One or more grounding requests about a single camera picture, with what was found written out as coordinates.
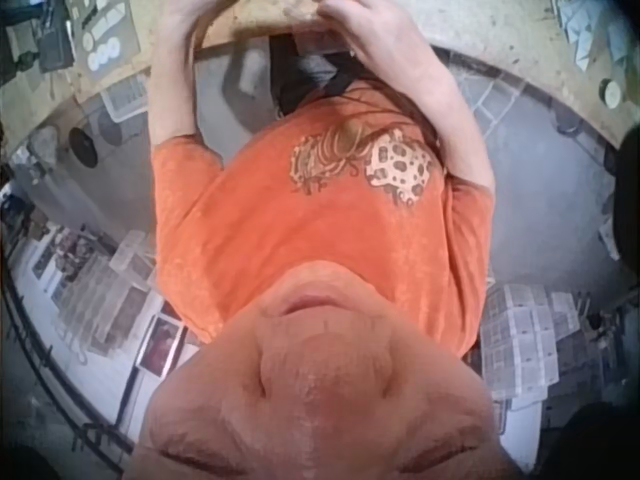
nose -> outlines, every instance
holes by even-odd
[[[264,355],[260,374],[268,399],[337,421],[383,398],[391,367],[384,349],[325,332]]]

mouth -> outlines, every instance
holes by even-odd
[[[338,307],[341,305],[333,298],[321,295],[302,295],[293,300],[283,311],[283,315],[291,315],[292,313],[299,312],[301,310],[307,310],[309,308],[318,307]]]
[[[319,307],[354,309],[349,297],[340,289],[320,282],[300,285],[277,301],[274,307],[272,311],[279,317]]]

person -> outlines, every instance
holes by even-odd
[[[155,392],[126,477],[518,475],[461,361],[495,185],[454,78],[391,0],[319,0],[375,78],[312,95],[223,168],[193,32],[226,6],[169,0],[158,27],[158,284],[206,345]]]

table surface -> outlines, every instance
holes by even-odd
[[[0,111],[11,152],[54,111],[78,105],[103,89],[150,66],[159,1],[130,0],[140,53],[127,64],[92,84],[77,68],[47,75],[36,91],[18,77],[0,90]],[[599,86],[613,76],[606,41],[594,42],[586,73],[574,64],[574,46],[558,26],[549,0],[397,0],[416,18],[426,38],[439,47],[476,58],[517,75],[571,107],[614,147],[640,119],[629,101],[609,110]],[[302,10],[312,0],[298,0]],[[250,37],[283,33],[299,21],[283,12],[284,0],[239,0],[206,31],[202,48]]]

